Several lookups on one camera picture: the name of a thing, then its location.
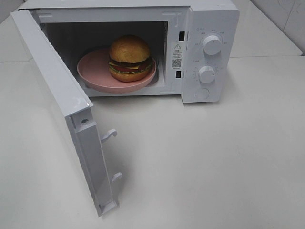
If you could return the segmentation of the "upper white microwave knob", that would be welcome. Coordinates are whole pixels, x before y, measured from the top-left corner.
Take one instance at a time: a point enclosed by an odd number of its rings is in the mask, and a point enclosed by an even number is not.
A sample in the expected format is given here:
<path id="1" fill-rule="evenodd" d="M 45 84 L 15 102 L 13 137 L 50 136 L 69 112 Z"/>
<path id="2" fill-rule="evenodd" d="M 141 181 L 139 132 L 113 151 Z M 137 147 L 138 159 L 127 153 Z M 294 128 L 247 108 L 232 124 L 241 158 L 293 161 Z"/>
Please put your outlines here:
<path id="1" fill-rule="evenodd" d="M 216 34 L 208 35 L 203 39 L 203 50 L 208 55 L 215 55 L 220 52 L 222 48 L 222 40 Z"/>

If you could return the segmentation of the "white microwave knob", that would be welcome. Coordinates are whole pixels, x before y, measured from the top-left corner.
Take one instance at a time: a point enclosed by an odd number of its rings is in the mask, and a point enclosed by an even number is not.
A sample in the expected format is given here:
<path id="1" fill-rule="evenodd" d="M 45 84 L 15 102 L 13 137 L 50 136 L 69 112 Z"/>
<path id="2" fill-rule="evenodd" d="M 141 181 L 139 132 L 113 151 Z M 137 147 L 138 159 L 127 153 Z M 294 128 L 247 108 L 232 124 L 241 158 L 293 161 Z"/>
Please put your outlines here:
<path id="1" fill-rule="evenodd" d="M 204 66 L 198 71 L 199 81 L 201 83 L 211 83 L 215 80 L 216 72 L 211 66 Z"/>
<path id="2" fill-rule="evenodd" d="M 215 55 L 220 52 L 222 48 L 222 40 L 216 34 L 208 35 L 203 39 L 203 50 L 208 55 Z"/>

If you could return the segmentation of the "burger with sesame-free bun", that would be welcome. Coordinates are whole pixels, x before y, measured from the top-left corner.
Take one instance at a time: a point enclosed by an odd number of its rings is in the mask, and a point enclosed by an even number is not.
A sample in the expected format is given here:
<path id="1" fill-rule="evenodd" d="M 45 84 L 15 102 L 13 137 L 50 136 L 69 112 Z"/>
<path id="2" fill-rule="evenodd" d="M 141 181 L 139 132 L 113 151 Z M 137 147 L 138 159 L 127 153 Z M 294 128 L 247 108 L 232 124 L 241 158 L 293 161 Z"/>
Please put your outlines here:
<path id="1" fill-rule="evenodd" d="M 153 67 L 148 44 L 135 35 L 116 39 L 109 48 L 109 72 L 121 82 L 134 82 L 146 77 Z"/>

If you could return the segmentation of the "lower white microwave knob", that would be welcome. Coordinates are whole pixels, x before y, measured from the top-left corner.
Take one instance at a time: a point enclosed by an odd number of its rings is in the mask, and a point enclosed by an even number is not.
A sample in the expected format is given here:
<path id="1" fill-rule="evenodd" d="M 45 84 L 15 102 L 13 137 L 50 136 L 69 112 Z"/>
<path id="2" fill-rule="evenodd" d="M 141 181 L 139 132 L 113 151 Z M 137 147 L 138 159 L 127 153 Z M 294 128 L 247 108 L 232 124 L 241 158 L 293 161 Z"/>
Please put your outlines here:
<path id="1" fill-rule="evenodd" d="M 216 72 L 211 66 L 204 66 L 198 71 L 199 81 L 201 83 L 211 83 L 215 80 Z"/>

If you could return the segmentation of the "white microwave door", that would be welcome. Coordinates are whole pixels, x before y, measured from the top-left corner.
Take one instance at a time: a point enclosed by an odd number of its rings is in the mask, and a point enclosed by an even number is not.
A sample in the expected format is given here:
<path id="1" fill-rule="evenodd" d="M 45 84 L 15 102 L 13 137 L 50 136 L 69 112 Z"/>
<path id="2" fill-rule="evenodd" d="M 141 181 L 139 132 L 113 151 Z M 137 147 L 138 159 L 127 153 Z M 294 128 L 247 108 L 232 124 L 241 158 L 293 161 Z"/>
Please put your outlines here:
<path id="1" fill-rule="evenodd" d="M 29 57 L 47 109 L 63 131 L 68 131 L 78 155 L 90 194 L 99 216 L 118 206 L 113 184 L 120 172 L 110 176 L 102 144 L 117 136 L 111 129 L 100 135 L 92 116 L 92 102 L 58 55 L 33 13 L 11 13 L 13 22 Z"/>

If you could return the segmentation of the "white microwave oven body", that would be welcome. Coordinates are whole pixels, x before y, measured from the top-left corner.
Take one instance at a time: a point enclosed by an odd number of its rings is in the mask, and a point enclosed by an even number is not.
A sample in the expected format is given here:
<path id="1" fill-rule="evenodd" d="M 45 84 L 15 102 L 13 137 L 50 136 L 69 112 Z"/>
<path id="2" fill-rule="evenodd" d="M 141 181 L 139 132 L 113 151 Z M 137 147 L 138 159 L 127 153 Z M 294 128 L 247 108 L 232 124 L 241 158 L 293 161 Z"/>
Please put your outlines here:
<path id="1" fill-rule="evenodd" d="M 185 103 L 220 99 L 240 14 L 230 0 L 28 0 L 16 11 L 21 10 L 33 13 L 89 97 L 176 94 Z M 79 59 L 125 34 L 149 44 L 157 65 L 154 79 L 137 89 L 86 83 L 76 69 Z M 222 40 L 215 55 L 203 50 L 203 39 L 211 34 Z M 181 69 L 171 68 L 172 42 L 183 42 Z M 198 71 L 204 66 L 215 69 L 211 83 L 199 81 Z M 206 100 L 195 98 L 199 88 L 209 90 Z"/>

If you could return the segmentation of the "white warning label sticker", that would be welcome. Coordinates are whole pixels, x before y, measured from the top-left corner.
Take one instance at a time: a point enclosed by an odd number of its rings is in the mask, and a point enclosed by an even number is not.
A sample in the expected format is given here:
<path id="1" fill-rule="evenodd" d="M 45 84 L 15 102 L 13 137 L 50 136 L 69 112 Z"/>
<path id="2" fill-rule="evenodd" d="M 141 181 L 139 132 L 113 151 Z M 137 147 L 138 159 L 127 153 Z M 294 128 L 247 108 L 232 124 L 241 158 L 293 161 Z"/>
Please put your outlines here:
<path id="1" fill-rule="evenodd" d="M 181 69 L 183 62 L 183 42 L 171 43 L 171 68 Z"/>

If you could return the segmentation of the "round white door button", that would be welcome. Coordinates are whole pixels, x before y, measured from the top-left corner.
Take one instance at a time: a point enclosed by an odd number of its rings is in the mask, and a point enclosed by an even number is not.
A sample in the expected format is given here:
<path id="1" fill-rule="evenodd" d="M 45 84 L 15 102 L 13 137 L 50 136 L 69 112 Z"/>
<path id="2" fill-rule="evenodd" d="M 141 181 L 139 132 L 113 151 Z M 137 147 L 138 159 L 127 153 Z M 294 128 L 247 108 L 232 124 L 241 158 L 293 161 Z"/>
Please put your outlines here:
<path id="1" fill-rule="evenodd" d="M 209 90 L 206 88 L 199 88 L 195 92 L 195 98 L 198 100 L 206 100 L 209 97 Z"/>

